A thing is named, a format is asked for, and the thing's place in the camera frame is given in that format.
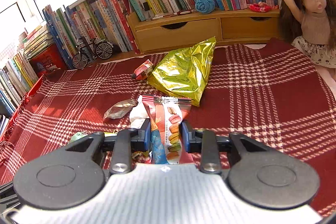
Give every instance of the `drawer handle cutout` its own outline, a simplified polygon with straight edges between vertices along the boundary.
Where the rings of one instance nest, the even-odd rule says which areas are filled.
[[[188,22],[179,22],[179,23],[173,23],[168,25],[161,26],[162,28],[168,29],[168,30],[177,30],[179,28],[182,28],[185,26]]]
[[[254,21],[266,21],[270,19],[270,17],[250,17]]]

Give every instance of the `red candy wrapper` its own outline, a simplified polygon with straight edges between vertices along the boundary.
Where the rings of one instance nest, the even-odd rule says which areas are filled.
[[[143,95],[151,119],[152,162],[178,164],[193,162],[180,140],[179,125],[191,109],[191,99]]]
[[[136,80],[146,79],[153,71],[153,63],[147,59],[145,63],[142,63],[132,74],[132,78]]]

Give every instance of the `plaid blanket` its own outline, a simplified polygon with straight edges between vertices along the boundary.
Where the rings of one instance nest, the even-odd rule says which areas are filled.
[[[160,95],[146,81],[132,80],[130,74],[146,59],[157,64],[163,56],[47,75],[0,144],[0,183],[12,180],[22,164],[66,145],[78,131],[112,132],[128,127],[128,115],[107,123],[103,115],[121,100]],[[243,45],[216,49],[201,105],[193,107],[187,119],[193,127],[219,135],[242,132],[311,164],[321,178],[312,206],[326,216],[336,204],[335,115],[335,99],[309,59],[274,39],[260,50]],[[193,158],[199,165],[200,155]],[[224,153],[221,160],[228,168]]]

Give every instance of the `wooden drawer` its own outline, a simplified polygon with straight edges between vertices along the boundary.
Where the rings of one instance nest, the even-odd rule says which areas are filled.
[[[136,31],[136,41],[141,52],[180,48],[196,44],[211,37],[218,39],[220,26],[216,19],[196,20]]]
[[[280,37],[278,17],[221,18],[223,39],[243,37]]]

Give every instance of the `bicycle wheel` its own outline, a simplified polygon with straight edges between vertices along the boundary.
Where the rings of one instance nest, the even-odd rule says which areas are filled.
[[[89,57],[85,53],[77,53],[72,58],[72,64],[76,69],[84,69],[89,63]]]
[[[110,43],[101,42],[96,45],[96,54],[101,59],[109,59],[112,56],[112,46]]]

